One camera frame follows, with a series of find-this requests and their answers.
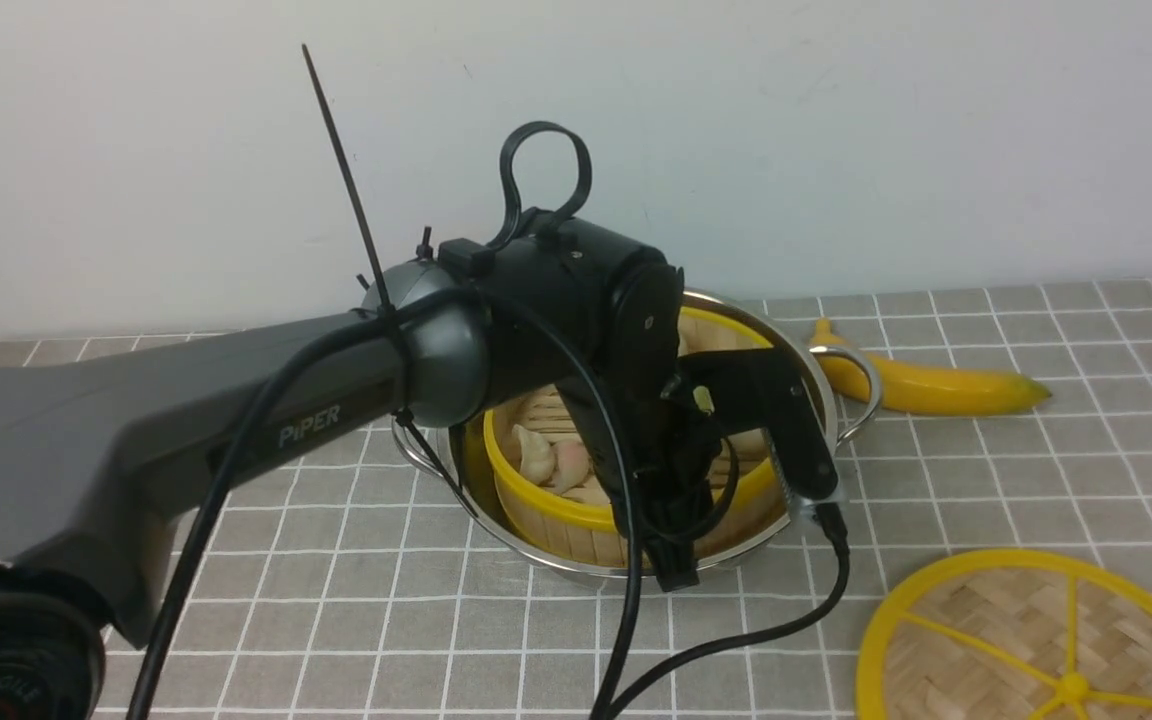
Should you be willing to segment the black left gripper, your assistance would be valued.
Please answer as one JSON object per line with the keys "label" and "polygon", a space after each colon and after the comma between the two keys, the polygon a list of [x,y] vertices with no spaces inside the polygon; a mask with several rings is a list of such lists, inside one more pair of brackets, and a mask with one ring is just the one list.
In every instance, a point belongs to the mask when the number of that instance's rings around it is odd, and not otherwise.
{"label": "black left gripper", "polygon": [[566,384],[566,407],[621,530],[652,541],[652,571],[664,593],[700,582],[695,543],[717,529],[733,488],[714,500],[710,465],[721,450],[717,423],[692,397],[680,367],[684,274],[667,264],[627,270],[596,314],[590,365],[609,400],[605,420],[593,395]]}

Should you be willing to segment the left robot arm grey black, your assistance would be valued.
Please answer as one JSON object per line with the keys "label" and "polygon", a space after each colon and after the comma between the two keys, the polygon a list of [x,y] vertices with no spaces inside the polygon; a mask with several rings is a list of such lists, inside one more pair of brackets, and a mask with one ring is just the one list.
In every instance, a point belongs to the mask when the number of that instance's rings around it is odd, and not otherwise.
{"label": "left robot arm grey black", "polygon": [[662,588],[696,579],[723,425],[677,359],[684,274],[526,211],[376,278],[358,309],[65,365],[0,366],[0,719],[88,719],[100,632],[146,715],[230,488],[380,416],[457,427],[554,386]]}

